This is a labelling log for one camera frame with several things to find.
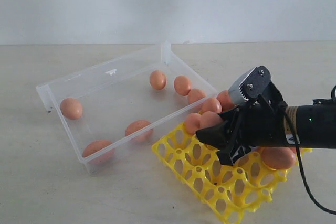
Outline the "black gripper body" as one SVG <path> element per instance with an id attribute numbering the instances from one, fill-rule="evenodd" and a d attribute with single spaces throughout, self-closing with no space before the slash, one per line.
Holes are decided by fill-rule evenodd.
<path id="1" fill-rule="evenodd" d="M 238 105 L 243 112 L 239 136 L 251 146 L 289 147 L 291 130 L 285 117 L 287 103 L 271 81 L 255 99 Z"/>

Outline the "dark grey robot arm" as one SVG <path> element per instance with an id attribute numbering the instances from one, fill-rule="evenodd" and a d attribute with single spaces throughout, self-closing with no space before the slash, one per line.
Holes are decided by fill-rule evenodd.
<path id="1" fill-rule="evenodd" d="M 288 106 L 272 82 L 243 88 L 237 107 L 222 112 L 223 122 L 196 136 L 217 149 L 222 165 L 234 165 L 258 147 L 335 148 L 335 89 L 330 99 Z"/>

